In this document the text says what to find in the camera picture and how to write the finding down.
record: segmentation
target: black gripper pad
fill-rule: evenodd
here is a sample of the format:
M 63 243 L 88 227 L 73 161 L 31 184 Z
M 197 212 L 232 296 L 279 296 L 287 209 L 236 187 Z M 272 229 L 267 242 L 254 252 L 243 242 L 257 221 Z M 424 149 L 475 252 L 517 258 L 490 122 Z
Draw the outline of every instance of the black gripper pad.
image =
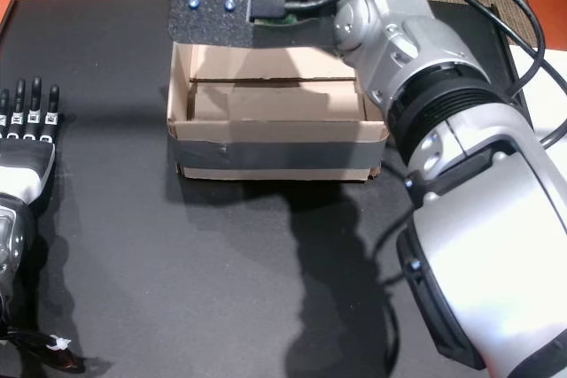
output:
M 241 48 L 335 46 L 332 6 L 296 24 L 269 25 L 248 19 L 250 0 L 232 0 L 232 11 L 227 1 L 198 0 L 198 7 L 191 7 L 190 0 L 171 0 L 169 34 L 180 43 Z

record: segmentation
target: metal bolt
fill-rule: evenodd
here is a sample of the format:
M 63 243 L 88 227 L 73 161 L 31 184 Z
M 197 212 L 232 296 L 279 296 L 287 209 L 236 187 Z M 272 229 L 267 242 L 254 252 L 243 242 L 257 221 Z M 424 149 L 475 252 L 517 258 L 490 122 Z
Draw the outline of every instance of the metal bolt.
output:
M 497 163 L 499 161 L 502 161 L 503 159 L 506 159 L 508 157 L 508 155 L 506 155 L 504 152 L 495 152 L 493 155 L 493 163 Z
M 228 12 L 232 12 L 237 8 L 237 4 L 234 0 L 227 0 L 224 3 L 224 9 L 226 9 Z
M 189 0 L 189 7 L 191 9 L 197 9 L 198 8 L 198 0 Z
M 432 203 L 436 199 L 439 199 L 439 195 L 437 195 L 435 192 L 428 192 L 423 196 L 423 203 Z
M 409 263 L 409 268 L 413 271 L 419 270 L 421 268 L 421 266 L 422 266 L 422 262 L 419 261 L 417 258 L 414 258 Z

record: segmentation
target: robotic hand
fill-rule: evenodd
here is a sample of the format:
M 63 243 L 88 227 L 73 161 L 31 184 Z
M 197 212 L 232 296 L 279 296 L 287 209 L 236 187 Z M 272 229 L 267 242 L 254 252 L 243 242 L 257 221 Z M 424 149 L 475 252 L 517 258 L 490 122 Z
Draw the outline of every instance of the robotic hand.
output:
M 493 378 L 567 376 L 567 183 L 427 0 L 200 1 L 171 0 L 177 42 L 313 45 L 356 70 L 408 165 L 398 253 L 438 351 Z
M 83 365 L 67 349 L 69 340 L 11 326 L 13 281 L 35 236 L 29 205 L 42 194 L 50 176 L 58 128 L 59 87 L 51 87 L 44 115 L 41 79 L 33 81 L 27 116 L 25 93 L 26 82 L 20 80 L 12 114 L 9 91 L 0 94 L 0 341 L 10 341 L 49 366 L 82 372 Z

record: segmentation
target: silver arm segment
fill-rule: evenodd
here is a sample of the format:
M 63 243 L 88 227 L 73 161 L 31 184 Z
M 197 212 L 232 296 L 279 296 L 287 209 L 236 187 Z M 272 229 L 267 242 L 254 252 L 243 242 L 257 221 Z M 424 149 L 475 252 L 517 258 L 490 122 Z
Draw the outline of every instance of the silver arm segment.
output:
M 498 143 L 509 149 L 466 179 L 426 193 L 413 236 L 401 241 L 415 247 L 414 258 L 400 249 L 400 260 L 412 265 L 410 287 L 439 351 L 473 367 L 484 362 L 493 378 L 567 371 L 567 183 L 524 117 L 491 89 L 427 0 L 342 0 L 335 32 L 341 57 L 424 185 Z M 444 320 L 455 325 L 439 337 L 435 327 Z M 458 356 L 462 341 L 447 350 L 451 332 L 465 335 L 468 357 Z

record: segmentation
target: gray duct tape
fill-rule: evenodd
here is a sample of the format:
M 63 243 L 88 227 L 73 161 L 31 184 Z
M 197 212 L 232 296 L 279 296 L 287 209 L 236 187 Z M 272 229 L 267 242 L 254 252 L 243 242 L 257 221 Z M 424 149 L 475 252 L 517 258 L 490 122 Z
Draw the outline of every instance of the gray duct tape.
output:
M 380 166 L 382 142 L 217 143 L 173 139 L 175 161 L 216 170 L 370 169 Z

